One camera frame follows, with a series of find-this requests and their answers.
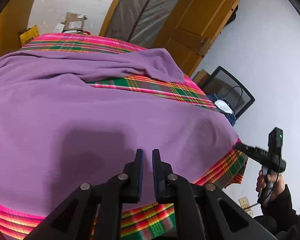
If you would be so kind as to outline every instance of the wall socket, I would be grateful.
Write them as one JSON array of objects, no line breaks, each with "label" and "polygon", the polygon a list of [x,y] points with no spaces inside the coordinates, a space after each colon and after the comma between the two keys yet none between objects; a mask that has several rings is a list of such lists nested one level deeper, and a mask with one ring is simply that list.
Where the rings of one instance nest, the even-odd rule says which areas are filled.
[{"label": "wall socket", "polygon": [[[241,199],[239,199],[239,203],[240,203],[240,206],[242,209],[245,209],[247,207],[249,207],[249,201],[248,201],[248,198],[247,197],[243,197]],[[248,208],[245,210],[250,216],[253,216],[253,213],[252,213],[252,210],[251,208]]]}]

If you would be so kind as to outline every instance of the black chair backrest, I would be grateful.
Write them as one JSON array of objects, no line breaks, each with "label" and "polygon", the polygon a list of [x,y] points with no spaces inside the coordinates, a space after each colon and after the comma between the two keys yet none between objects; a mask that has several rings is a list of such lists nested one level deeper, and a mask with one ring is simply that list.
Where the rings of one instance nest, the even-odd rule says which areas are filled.
[{"label": "black chair backrest", "polygon": [[219,66],[200,86],[207,95],[216,94],[229,101],[236,119],[255,101],[251,93],[228,71]]}]

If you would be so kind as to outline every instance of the white wall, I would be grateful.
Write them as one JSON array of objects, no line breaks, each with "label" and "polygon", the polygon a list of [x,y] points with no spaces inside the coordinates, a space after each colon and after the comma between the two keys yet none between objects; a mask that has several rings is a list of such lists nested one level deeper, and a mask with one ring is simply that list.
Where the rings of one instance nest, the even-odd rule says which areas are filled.
[{"label": "white wall", "polygon": [[39,33],[53,32],[57,23],[65,20],[67,11],[87,16],[84,30],[99,35],[112,0],[34,0],[28,27],[37,25]]},{"label": "white wall", "polygon": [[[237,18],[226,26],[197,70],[212,73],[219,65],[255,97],[234,126],[241,140],[267,149],[268,133],[283,129],[285,182],[300,213],[300,16],[288,0],[241,0]],[[248,161],[241,185],[225,192],[237,203],[257,200],[260,165]],[[260,207],[252,209],[261,214]]]}]

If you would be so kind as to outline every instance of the white face mask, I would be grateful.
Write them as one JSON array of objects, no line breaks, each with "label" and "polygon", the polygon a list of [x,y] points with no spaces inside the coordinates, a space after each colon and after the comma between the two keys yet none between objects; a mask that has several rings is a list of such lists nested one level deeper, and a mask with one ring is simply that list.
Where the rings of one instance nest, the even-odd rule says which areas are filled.
[{"label": "white face mask", "polygon": [[233,111],[231,108],[226,104],[225,101],[218,99],[217,101],[214,102],[214,104],[220,108],[221,111],[228,113],[228,114],[233,114]]}]

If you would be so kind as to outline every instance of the wooden door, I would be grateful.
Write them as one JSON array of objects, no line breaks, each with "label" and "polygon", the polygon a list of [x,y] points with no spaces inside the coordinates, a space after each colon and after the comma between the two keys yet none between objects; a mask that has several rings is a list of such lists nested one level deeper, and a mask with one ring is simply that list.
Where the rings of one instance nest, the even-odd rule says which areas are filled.
[{"label": "wooden door", "polygon": [[28,26],[34,0],[10,0],[0,14],[0,57],[21,48],[18,32]]},{"label": "wooden door", "polygon": [[179,0],[153,47],[167,49],[177,65],[190,76],[239,1]]}]

